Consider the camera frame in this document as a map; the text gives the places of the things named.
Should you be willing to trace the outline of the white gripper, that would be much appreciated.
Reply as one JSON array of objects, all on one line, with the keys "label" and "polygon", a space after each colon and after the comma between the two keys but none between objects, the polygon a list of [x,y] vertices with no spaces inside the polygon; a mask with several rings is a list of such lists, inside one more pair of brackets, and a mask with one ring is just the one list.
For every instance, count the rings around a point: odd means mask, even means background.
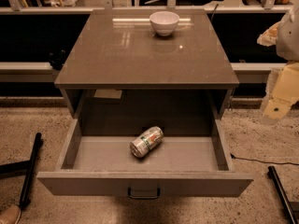
[{"label": "white gripper", "polygon": [[[274,46],[277,43],[279,25],[280,22],[276,22],[270,26],[259,35],[257,43],[265,47]],[[278,74],[271,96],[273,99],[265,96],[261,103],[262,124],[276,124],[291,110],[290,105],[299,101],[299,62],[287,62]]]}]

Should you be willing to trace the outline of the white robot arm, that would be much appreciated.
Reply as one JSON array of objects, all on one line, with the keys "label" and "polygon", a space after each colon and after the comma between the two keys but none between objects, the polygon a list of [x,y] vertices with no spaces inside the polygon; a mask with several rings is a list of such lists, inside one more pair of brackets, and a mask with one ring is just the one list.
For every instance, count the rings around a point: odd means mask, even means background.
[{"label": "white robot arm", "polygon": [[257,43],[275,45],[277,55],[287,61],[283,68],[271,70],[260,107],[263,123],[275,124],[299,101],[299,9],[293,7],[261,34]]}]

